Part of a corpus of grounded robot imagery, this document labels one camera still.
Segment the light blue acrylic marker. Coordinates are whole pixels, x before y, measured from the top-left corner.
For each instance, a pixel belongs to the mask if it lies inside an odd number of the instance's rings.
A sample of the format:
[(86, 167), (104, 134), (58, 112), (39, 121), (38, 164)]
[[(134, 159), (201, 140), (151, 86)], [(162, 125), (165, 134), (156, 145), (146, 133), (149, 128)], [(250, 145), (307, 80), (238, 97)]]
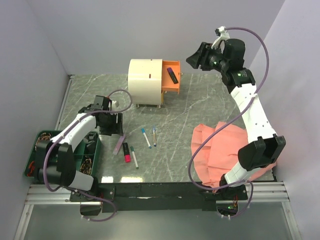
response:
[(152, 146), (151, 146), (150, 141), (149, 141), (149, 139), (148, 139), (148, 137), (147, 137), (147, 134), (146, 134), (145, 129), (142, 128), (142, 129), (141, 129), (141, 132), (142, 132), (142, 134), (143, 134), (143, 136), (144, 136), (144, 138), (145, 138), (145, 140), (146, 140), (146, 143), (147, 143), (148, 148), (151, 149)]

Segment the pink cap black highlighter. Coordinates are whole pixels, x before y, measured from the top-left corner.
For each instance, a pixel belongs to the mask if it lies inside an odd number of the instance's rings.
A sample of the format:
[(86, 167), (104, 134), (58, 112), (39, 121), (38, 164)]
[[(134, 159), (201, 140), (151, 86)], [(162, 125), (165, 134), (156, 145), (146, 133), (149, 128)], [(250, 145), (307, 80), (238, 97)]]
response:
[(123, 149), (124, 161), (126, 163), (130, 163), (131, 155), (130, 155), (129, 145), (127, 142), (122, 143), (122, 149)]

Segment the purple cap black highlighter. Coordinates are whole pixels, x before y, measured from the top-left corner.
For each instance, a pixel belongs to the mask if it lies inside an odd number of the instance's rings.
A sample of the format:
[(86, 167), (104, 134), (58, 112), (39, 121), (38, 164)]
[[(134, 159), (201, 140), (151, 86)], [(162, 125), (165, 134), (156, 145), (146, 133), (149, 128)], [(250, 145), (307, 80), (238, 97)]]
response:
[(171, 67), (168, 67), (166, 70), (167, 70), (167, 72), (168, 72), (168, 74), (169, 74), (172, 82), (173, 82), (174, 84), (178, 84), (179, 81), (178, 81), (178, 79), (177, 79), (177, 77), (176, 77), (173, 69), (172, 69)]

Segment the cream round drawer cabinet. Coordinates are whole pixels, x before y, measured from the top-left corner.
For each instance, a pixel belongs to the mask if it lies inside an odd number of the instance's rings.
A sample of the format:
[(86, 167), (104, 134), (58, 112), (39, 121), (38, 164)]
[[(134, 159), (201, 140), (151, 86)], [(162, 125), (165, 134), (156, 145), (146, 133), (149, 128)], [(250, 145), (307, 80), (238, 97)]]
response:
[[(172, 68), (178, 84), (171, 80), (167, 68)], [(167, 92), (180, 92), (181, 64), (179, 61), (163, 59), (131, 59), (128, 67), (127, 84), (132, 103), (153, 105), (160, 108)]]

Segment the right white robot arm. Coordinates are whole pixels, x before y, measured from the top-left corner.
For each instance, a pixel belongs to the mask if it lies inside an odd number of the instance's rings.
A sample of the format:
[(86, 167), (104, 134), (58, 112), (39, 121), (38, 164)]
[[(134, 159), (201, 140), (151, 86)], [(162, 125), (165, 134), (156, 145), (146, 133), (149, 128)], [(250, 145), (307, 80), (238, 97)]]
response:
[(248, 144), (238, 150), (238, 161), (223, 174), (218, 187), (198, 185), (206, 191), (216, 192), (224, 199), (237, 193), (237, 186), (249, 182), (250, 177), (274, 164), (286, 145), (284, 136), (277, 135), (260, 102), (252, 72), (244, 67), (245, 43), (240, 39), (224, 40), (220, 45), (202, 42), (198, 50), (186, 59), (193, 69), (215, 70), (235, 101), (242, 118)]

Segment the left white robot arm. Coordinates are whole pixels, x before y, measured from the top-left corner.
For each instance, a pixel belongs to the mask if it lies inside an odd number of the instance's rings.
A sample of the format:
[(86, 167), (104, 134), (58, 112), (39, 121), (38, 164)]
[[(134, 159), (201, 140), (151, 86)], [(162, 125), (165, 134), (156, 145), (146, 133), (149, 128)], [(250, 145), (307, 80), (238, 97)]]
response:
[(44, 165), (48, 184), (82, 190), (88, 201), (96, 200), (100, 188), (95, 178), (77, 170), (74, 151), (95, 128), (101, 135), (123, 135), (123, 114), (112, 112), (119, 104), (109, 97), (97, 95), (94, 102), (78, 111), (75, 119), (58, 135), (40, 140), (36, 145), (33, 177), (44, 182)]

